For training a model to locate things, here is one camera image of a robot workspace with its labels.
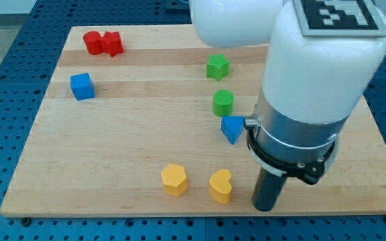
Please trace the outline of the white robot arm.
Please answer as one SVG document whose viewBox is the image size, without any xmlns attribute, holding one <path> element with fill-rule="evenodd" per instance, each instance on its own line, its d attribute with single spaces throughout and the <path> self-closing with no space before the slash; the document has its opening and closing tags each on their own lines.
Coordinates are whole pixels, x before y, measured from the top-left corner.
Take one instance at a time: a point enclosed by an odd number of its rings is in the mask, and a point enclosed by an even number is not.
<svg viewBox="0 0 386 241">
<path fill-rule="evenodd" d="M 278 177 L 315 184 L 386 54 L 372 1 L 191 0 L 199 38 L 215 48 L 268 44 L 259 98 L 246 116 L 253 158 Z"/>
</svg>

